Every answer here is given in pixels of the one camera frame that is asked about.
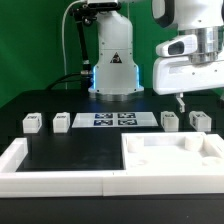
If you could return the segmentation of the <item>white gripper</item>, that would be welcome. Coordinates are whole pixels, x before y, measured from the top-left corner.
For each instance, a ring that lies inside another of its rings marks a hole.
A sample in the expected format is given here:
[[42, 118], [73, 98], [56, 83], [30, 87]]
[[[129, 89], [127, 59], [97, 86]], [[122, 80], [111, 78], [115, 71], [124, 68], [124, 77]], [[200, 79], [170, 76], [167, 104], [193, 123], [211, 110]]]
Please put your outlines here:
[[185, 112], [184, 92], [224, 87], [224, 50], [215, 61], [194, 64], [190, 56], [197, 50], [194, 34], [180, 35], [156, 47], [153, 89], [159, 95], [176, 94], [180, 112]]

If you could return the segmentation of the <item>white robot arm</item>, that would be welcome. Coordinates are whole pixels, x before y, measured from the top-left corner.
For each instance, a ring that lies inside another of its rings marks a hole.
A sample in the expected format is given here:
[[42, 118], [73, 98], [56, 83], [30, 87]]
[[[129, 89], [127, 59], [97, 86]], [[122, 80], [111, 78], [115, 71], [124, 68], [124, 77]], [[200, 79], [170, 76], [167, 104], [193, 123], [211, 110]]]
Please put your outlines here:
[[[97, 13], [99, 61], [91, 95], [123, 100], [141, 92], [132, 56], [132, 24], [117, 10], [125, 0], [87, 0]], [[154, 21], [178, 35], [156, 46], [153, 89], [159, 95], [224, 87], [224, 0], [152, 0]]]

